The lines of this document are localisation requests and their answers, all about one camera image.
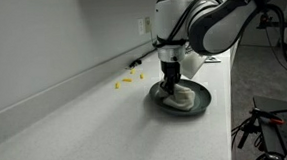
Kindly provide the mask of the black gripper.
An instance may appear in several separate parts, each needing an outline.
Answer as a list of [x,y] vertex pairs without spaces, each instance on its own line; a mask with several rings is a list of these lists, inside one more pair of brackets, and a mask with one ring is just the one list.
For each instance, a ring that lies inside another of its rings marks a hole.
[[172,82],[172,91],[176,90],[178,83],[180,82],[180,63],[179,62],[160,62],[162,72],[164,74],[164,80],[162,80],[160,86],[163,90],[169,90],[170,81]]

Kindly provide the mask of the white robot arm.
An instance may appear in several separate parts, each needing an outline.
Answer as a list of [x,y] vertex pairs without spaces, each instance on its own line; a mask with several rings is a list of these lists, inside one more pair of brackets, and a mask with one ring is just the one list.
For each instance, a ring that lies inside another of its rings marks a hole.
[[271,0],[157,0],[155,27],[164,78],[161,88],[172,94],[180,82],[180,64],[189,44],[197,54],[229,50],[250,21]]

